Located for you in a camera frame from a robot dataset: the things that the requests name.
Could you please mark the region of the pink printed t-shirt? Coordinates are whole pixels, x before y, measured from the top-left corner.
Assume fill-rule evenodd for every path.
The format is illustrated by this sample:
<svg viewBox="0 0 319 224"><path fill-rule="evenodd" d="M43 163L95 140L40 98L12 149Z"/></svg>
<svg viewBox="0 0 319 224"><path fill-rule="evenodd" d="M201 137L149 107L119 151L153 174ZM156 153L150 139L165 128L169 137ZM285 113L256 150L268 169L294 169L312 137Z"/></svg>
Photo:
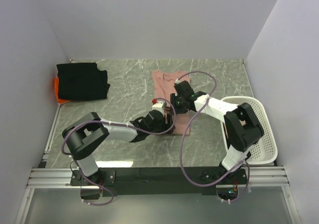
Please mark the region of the pink printed t-shirt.
<svg viewBox="0 0 319 224"><path fill-rule="evenodd" d="M154 82L154 97L165 98L170 100L170 95L175 93L174 83L182 75L186 74L185 71L177 71L173 73L152 71L152 78ZM189 113L178 114L175 122L175 130L173 134L183 135L186 126L190 120Z"/></svg>

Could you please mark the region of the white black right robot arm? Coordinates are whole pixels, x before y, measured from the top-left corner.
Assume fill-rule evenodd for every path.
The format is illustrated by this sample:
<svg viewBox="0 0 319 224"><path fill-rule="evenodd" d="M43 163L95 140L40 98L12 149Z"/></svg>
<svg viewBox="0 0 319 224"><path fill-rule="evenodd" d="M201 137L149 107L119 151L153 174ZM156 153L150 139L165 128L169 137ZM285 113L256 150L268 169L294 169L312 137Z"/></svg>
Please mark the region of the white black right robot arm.
<svg viewBox="0 0 319 224"><path fill-rule="evenodd" d="M187 81L176 81L174 85L179 106L185 111L194 111L186 129L203 113L224 123L226 140L230 144L226 156L219 164L219 178L210 184L199 184L192 181L183 166L182 150L180 148L179 162L184 177L198 187L209 187L220 181L229 184L236 178L236 170L246 162L246 157L252 145L264 135L264 129L255 112L248 103L235 105L215 99L204 92L195 93Z"/></svg>

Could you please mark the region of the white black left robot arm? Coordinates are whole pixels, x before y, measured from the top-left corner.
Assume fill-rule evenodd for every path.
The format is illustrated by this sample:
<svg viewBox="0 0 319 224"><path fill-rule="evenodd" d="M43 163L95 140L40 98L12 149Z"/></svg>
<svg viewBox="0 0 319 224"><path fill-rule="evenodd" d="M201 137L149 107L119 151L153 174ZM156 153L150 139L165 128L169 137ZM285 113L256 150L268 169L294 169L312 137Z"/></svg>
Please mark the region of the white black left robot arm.
<svg viewBox="0 0 319 224"><path fill-rule="evenodd" d="M171 134L174 130L172 115L165 116L157 110L127 123L101 119L96 112L90 112L67 127L62 137L70 155L82 170L83 181L94 185L99 181L100 173L92 153L103 141L140 142L150 134Z"/></svg>

